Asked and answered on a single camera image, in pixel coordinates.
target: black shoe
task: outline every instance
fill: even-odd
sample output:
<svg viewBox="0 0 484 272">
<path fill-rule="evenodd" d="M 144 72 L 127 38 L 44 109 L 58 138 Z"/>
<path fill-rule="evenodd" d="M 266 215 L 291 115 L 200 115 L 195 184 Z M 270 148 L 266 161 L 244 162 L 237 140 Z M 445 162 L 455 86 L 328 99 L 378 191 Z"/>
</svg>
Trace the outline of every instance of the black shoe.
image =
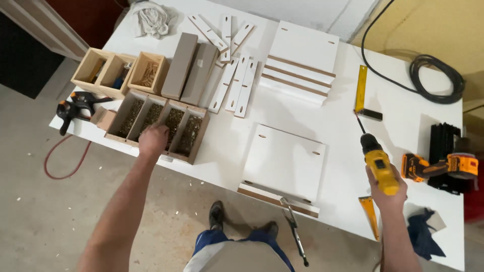
<svg viewBox="0 0 484 272">
<path fill-rule="evenodd" d="M 269 223 L 257 229 L 269 234 L 269 236 L 271 236 L 274 240 L 277 238 L 277 234 L 279 233 L 279 226 L 275 221 L 270 221 Z"/>
<path fill-rule="evenodd" d="M 222 202 L 216 201 L 212 204 L 209 212 L 209 224 L 212 230 L 224 230 L 224 205 Z"/>
</svg>

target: blue shorts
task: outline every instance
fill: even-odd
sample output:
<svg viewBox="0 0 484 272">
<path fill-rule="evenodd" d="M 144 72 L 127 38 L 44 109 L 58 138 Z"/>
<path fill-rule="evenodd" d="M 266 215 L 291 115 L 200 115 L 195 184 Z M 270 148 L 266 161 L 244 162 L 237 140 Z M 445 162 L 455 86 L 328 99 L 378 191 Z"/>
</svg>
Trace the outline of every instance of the blue shorts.
<svg viewBox="0 0 484 272">
<path fill-rule="evenodd" d="M 221 230 L 205 230 L 202 233 L 200 233 L 197 237 L 197 242 L 195 244 L 195 251 L 193 252 L 193 255 L 195 255 L 206 245 L 225 242 L 225 241 L 233 241 L 233 239 L 227 238 L 225 233 Z M 243 242 L 243 241 L 264 242 L 268 244 L 279 255 L 279 257 L 281 257 L 281 259 L 285 262 L 285 264 L 287 264 L 289 269 L 292 272 L 294 272 L 294 268 L 292 267 L 291 262 L 289 262 L 289 259 L 287 258 L 286 254 L 284 254 L 284 252 L 279 247 L 279 245 L 277 245 L 277 242 L 275 241 L 275 239 L 272 238 L 269 234 L 265 233 L 264 231 L 258 230 L 258 229 L 252 230 L 252 232 L 249 234 L 247 238 L 237 240 L 237 241 L 238 242 Z"/>
</svg>

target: black power cord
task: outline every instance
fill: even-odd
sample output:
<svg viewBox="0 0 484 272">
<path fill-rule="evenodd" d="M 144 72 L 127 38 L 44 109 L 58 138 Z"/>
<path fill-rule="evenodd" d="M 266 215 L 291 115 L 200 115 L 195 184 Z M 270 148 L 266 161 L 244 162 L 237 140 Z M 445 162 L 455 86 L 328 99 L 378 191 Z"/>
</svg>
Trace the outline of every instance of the black power cord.
<svg viewBox="0 0 484 272">
<path fill-rule="evenodd" d="M 418 55 L 413 61 L 412 63 L 410 64 L 410 69 L 409 69 L 409 75 L 410 75 L 410 79 L 413 83 L 413 86 L 415 87 L 415 90 L 413 89 L 410 89 L 409 87 L 406 87 L 382 74 L 380 74 L 379 72 L 375 71 L 375 69 L 373 69 L 373 67 L 370 66 L 370 64 L 368 63 L 368 61 L 366 60 L 366 57 L 364 55 L 364 41 L 366 39 L 366 35 L 368 34 L 368 31 L 370 30 L 370 28 L 375 24 L 375 22 L 378 20 L 378 18 L 380 18 L 380 16 L 387 10 L 387 8 L 393 3 L 393 1 L 395 0 L 391 0 L 386 6 L 385 8 L 383 8 L 383 10 L 380 12 L 380 14 L 378 14 L 378 16 L 375 18 L 375 20 L 373 20 L 373 22 L 371 22 L 370 26 L 366 29 L 364 35 L 363 35 L 363 39 L 362 39 L 362 57 L 363 57 L 363 61 L 364 63 L 366 64 L 366 66 L 368 66 L 368 68 L 373 71 L 375 74 L 377 74 L 378 76 L 406 89 L 406 90 L 409 90 L 409 91 L 412 91 L 412 92 L 415 92 L 415 93 L 418 93 L 420 94 L 421 96 L 425 97 L 427 100 L 429 101 L 432 101 L 434 103 L 438 103 L 438 104 L 452 104 L 452 103 L 455 103 L 457 101 L 459 101 L 461 98 L 462 98 L 462 94 L 464 92 L 464 87 L 466 85 L 466 82 L 465 80 L 463 79 L 463 77 L 459 74 L 458 71 L 456 71 L 454 68 L 452 68 L 451 66 L 447 65 L 446 63 L 444 63 L 443 61 L 437 59 L 436 57 L 433 57 L 433 56 L 430 56 L 430 55 L 427 55 L 427 54 L 422 54 L 422 55 Z M 439 70 L 441 70 L 445 75 L 447 75 L 447 77 L 450 79 L 450 81 L 452 82 L 452 85 L 454 86 L 454 90 L 452 91 L 452 93 L 450 95 L 436 95 L 436 94 L 431 94 L 429 92 L 427 92 L 427 90 L 423 87 L 422 83 L 420 82 L 420 78 L 419 78 L 419 69 L 420 67 L 424 66 L 424 65 L 433 65 L 435 67 L 437 67 Z"/>
</svg>

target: leg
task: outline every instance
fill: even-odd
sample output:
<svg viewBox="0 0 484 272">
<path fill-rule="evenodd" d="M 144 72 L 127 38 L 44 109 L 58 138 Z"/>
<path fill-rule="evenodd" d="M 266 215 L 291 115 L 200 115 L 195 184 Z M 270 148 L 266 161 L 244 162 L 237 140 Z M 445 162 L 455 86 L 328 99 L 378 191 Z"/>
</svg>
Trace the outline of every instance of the leg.
<svg viewBox="0 0 484 272">
<path fill-rule="evenodd" d="M 210 229 L 205 230 L 198 235 L 193 255 L 206 245 L 229 241 L 224 234 L 224 216 L 224 206 L 222 205 L 222 202 L 217 201 L 213 203 L 209 212 Z"/>
<path fill-rule="evenodd" d="M 289 267 L 289 269 L 294 272 L 294 268 L 292 267 L 291 262 L 287 258 L 286 254 L 284 254 L 284 251 L 282 251 L 282 249 L 275 241 L 278 232 L 279 226 L 277 225 L 277 223 L 274 221 L 270 221 L 265 226 L 254 229 L 247 238 L 239 241 L 264 242 L 268 244 L 279 255 L 279 257 L 281 257 L 287 267 Z"/>
</svg>

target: red hose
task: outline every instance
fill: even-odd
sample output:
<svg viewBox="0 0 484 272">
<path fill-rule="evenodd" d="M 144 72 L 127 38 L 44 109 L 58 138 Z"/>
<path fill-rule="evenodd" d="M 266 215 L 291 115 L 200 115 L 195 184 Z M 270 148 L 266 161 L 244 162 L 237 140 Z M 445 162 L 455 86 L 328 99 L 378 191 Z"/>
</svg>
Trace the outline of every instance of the red hose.
<svg viewBox="0 0 484 272">
<path fill-rule="evenodd" d="M 88 145 L 86 146 L 86 150 L 84 150 L 84 154 L 82 154 L 81 160 L 80 160 L 80 161 L 79 161 L 79 163 L 77 164 L 77 166 L 76 166 L 76 168 L 74 169 L 74 171 L 72 171 L 72 172 L 71 172 L 69 175 L 67 175 L 67 176 L 65 176 L 65 177 L 61 177 L 61 178 L 53 177 L 53 176 L 52 176 L 52 175 L 50 175 L 50 174 L 49 174 L 49 172 L 47 171 L 47 161 L 49 160 L 50 154 L 51 154 L 51 153 L 54 151 L 54 149 L 55 149 L 55 148 L 56 148 L 58 145 L 60 145 L 60 144 L 61 144 L 63 141 L 67 140 L 67 139 L 68 139 L 69 137 L 71 137 L 71 136 L 72 136 L 72 135 L 69 135 L 69 136 L 67 136 L 67 137 L 64 137 L 62 140 L 60 140 L 60 141 L 59 141 L 59 142 L 58 142 L 58 143 L 57 143 L 57 144 L 56 144 L 54 147 L 52 147 L 52 148 L 51 148 L 51 150 L 49 151 L 49 153 L 47 153 L 47 156 L 46 156 L 46 157 L 45 157 L 45 159 L 44 159 L 44 172 L 45 172 L 45 174 L 46 174 L 46 175 L 47 175 L 49 178 L 51 178 L 51 179 L 53 179 L 53 180 L 63 180 L 63 179 L 66 179 L 66 178 L 68 178 L 68 177 L 70 177 L 70 176 L 74 175 L 74 174 L 77 172 L 77 170 L 79 169 L 79 167 L 81 167 L 81 164 L 82 164 L 82 162 L 84 161 L 84 158 L 86 157 L 86 154 L 87 154 L 87 152 L 88 152 L 88 150 L 89 150 L 89 146 L 90 146 L 90 145 L 91 145 L 91 143 L 92 143 L 91 141 L 89 141 Z"/>
</svg>

